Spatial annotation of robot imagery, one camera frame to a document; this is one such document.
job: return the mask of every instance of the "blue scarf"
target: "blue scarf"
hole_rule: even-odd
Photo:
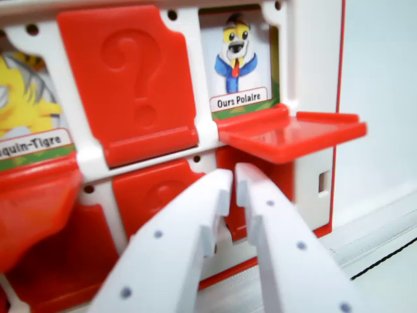
[[[227,93],[236,93],[238,92],[239,86],[239,77],[244,76],[252,72],[258,64],[258,58],[256,53],[254,54],[252,60],[247,62],[239,71],[237,77],[232,76],[232,67],[228,65],[225,61],[220,59],[220,56],[217,55],[216,64],[214,69],[216,72],[222,76],[226,77],[226,91]]]

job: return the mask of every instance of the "name label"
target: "name label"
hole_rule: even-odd
[[[70,135],[64,128],[7,139],[0,142],[0,160],[70,144]]]
[[[218,112],[236,108],[238,106],[247,106],[260,101],[268,100],[266,87],[239,91],[238,93],[229,93],[227,95],[210,98],[211,112]]]

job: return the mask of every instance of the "question mark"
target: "question mark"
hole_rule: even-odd
[[[132,114],[141,128],[151,127],[157,118],[156,108],[148,101],[147,89],[158,72],[161,60],[159,45],[148,33],[124,29],[113,33],[104,41],[102,59],[109,71],[120,77],[132,79],[132,88],[126,88],[132,96]]]

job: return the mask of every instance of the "open red flap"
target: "open red flap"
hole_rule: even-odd
[[[354,114],[298,112],[275,108],[216,120],[220,141],[272,163],[286,163],[366,135]]]
[[[75,153],[0,175],[0,273],[61,230],[81,187]]]

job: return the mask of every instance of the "character card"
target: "character card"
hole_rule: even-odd
[[[278,30],[259,8],[202,10],[200,27],[213,119],[279,103]]]
[[[0,171],[71,153],[67,127],[43,60],[0,50]]]

